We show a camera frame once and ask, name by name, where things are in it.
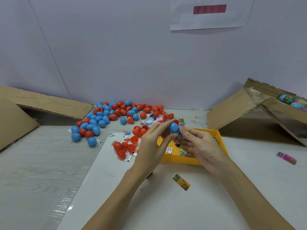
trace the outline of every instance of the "yellow tray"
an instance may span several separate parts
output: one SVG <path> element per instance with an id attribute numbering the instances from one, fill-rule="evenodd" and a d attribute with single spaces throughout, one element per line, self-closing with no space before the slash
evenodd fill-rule
<path id="1" fill-rule="evenodd" d="M 194 128 L 196 130 L 200 131 L 207 131 L 211 135 L 215 136 L 217 141 L 220 143 L 221 148 L 224 150 L 224 152 L 228 155 L 227 149 L 223 143 L 223 140 L 221 138 L 221 135 L 219 131 L 217 130 L 209 130 L 209 129 L 201 129 L 201 128 Z M 163 138 L 159 136 L 157 143 L 160 146 L 163 141 Z M 196 158 L 194 157 L 186 157 L 186 156 L 181 156 L 178 151 L 179 148 L 175 145 L 174 141 L 171 141 L 169 143 L 169 147 L 173 148 L 172 154 L 165 153 L 165 155 L 162 158 L 162 161 L 167 161 L 167 162 L 177 162 L 177 163 L 183 163 L 183 164 L 190 164 L 190 165 L 201 165 Z"/>

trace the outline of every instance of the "wall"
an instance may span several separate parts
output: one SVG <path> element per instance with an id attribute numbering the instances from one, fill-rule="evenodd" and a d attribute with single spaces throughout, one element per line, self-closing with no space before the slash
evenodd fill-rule
<path id="1" fill-rule="evenodd" d="M 28 0 L 0 0 L 0 85 L 69 98 Z"/>
<path id="2" fill-rule="evenodd" d="M 209 109 L 248 77 L 307 88 L 307 0 L 255 0 L 247 27 L 173 32 L 170 0 L 29 3 L 75 100 Z"/>

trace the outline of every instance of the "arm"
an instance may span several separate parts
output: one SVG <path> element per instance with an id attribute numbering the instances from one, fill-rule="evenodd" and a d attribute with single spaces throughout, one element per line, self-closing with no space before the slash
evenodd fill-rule
<path id="1" fill-rule="evenodd" d="M 194 154 L 202 166 L 220 179 L 250 229 L 294 229 L 224 153 L 210 133 L 188 127 L 180 127 L 180 131 L 185 140 L 176 139 L 175 143 Z"/>
<path id="2" fill-rule="evenodd" d="M 174 120 L 163 124 L 155 123 L 143 135 L 138 156 L 135 158 L 133 166 L 127 170 L 119 185 L 82 230 L 117 228 L 119 220 L 124 215 L 136 190 L 158 166 L 168 144 L 177 137 L 176 134 L 168 135 L 164 133 L 173 122 Z M 165 136 L 165 139 L 158 146 L 157 139 L 160 135 Z"/>

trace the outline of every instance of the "wooden floor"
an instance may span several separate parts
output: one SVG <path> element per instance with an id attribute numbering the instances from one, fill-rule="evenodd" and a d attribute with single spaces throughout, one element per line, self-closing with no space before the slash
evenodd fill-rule
<path id="1" fill-rule="evenodd" d="M 207 128 L 207 111 L 166 110 L 187 126 Z M 135 125 L 111 122 L 89 147 L 75 143 L 67 126 L 41 126 L 0 153 L 1 230 L 55 230 L 102 148 L 109 131 L 132 131 Z"/>

